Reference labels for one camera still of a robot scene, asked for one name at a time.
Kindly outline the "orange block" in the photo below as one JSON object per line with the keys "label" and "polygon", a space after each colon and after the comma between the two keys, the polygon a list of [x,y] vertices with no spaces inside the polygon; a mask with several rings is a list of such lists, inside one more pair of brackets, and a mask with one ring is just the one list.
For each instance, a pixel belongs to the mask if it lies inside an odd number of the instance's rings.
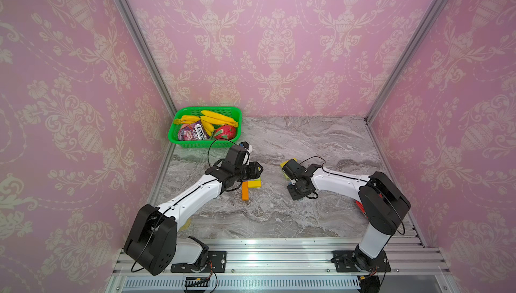
{"label": "orange block", "polygon": [[248,182],[243,182],[241,189],[242,189],[242,192],[241,192],[242,200],[243,201],[248,201],[249,200],[249,185],[248,185]]}

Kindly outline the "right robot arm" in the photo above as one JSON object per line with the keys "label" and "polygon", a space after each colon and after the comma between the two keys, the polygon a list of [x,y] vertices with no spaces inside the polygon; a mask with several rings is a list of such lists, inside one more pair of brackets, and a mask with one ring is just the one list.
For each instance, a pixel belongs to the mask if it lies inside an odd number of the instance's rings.
{"label": "right robot arm", "polygon": [[349,197],[361,206],[368,227],[352,252],[334,254],[335,265],[347,264],[353,272],[369,274],[390,271],[384,248],[395,233],[405,233],[404,218],[411,203],[385,173],[353,175],[318,164],[305,168],[296,160],[286,162],[282,171],[290,180],[287,189],[293,200],[317,199],[320,191],[327,191]]}

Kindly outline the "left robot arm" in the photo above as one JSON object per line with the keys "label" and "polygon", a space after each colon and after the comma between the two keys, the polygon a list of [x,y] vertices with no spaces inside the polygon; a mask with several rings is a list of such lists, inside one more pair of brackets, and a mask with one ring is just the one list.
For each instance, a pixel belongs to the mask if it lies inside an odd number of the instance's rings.
{"label": "left robot arm", "polygon": [[226,169],[214,166],[179,196],[157,207],[145,204],[137,213],[123,252],[153,276],[170,265],[197,270],[206,267],[209,247],[195,237],[178,239],[179,229],[234,183],[256,180],[262,172],[263,166],[256,161]]}

